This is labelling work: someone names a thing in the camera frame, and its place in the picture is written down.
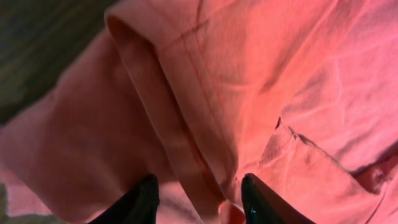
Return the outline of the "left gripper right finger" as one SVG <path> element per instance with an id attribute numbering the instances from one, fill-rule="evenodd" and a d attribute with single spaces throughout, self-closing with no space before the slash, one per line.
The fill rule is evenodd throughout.
<path id="1" fill-rule="evenodd" d="M 241 200 L 247 224 L 315 224 L 252 173 L 242 180 Z"/>

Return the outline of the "red t-shirt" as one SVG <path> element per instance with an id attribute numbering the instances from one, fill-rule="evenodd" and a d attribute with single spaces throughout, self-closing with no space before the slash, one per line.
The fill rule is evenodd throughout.
<path id="1" fill-rule="evenodd" d="M 256 175 L 315 223 L 397 222 L 397 1 L 119 1 L 1 128 L 8 214 L 242 223 Z"/>

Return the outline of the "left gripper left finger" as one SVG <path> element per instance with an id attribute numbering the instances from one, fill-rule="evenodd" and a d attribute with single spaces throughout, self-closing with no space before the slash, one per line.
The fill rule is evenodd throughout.
<path id="1" fill-rule="evenodd" d="M 155 224 L 159 183 L 149 174 L 88 224 Z"/>

